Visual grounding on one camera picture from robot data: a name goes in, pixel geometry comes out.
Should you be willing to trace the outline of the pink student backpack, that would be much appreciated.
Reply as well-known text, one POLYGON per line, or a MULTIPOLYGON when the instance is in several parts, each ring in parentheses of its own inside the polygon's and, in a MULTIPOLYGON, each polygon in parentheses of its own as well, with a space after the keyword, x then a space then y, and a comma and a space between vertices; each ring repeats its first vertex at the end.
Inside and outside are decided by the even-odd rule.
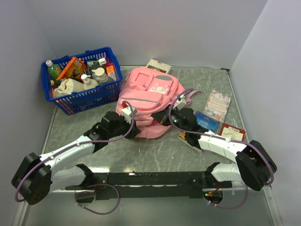
POLYGON ((170 126, 163 126, 151 115, 164 110, 184 91, 184 87, 174 76, 138 67, 130 72, 121 87, 116 112, 121 114, 123 101, 128 101, 137 110, 135 121, 141 131, 137 137, 158 138, 170 126))

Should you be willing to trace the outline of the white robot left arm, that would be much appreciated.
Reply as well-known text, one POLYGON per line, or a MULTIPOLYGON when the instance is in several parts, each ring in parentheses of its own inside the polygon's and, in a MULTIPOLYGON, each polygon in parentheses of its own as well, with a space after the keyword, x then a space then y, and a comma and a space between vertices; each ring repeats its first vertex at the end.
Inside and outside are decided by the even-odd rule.
POLYGON ((121 114, 109 111, 101 122, 96 123, 70 144, 46 154, 26 155, 11 181, 16 189, 15 200, 34 205, 43 200, 48 193, 65 186, 90 188, 93 173, 87 166, 81 164, 69 170, 64 170, 64 167, 101 150, 109 143, 123 138, 132 139, 138 135, 140 130, 134 120, 136 112, 137 110, 130 106, 122 109, 121 114))

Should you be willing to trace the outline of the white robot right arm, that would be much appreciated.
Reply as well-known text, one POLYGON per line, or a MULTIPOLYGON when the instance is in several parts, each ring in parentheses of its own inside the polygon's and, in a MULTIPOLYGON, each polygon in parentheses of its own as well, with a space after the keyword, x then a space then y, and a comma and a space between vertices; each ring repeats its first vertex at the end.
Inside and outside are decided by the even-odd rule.
POLYGON ((201 127, 190 108, 170 110, 168 107, 152 114, 153 119, 163 126, 175 126, 184 133, 185 141, 192 147, 221 155, 231 164, 213 163, 205 176, 209 187, 217 187, 221 182, 241 182, 249 188, 260 191, 272 182, 277 166, 260 142, 250 143, 221 137, 201 127))

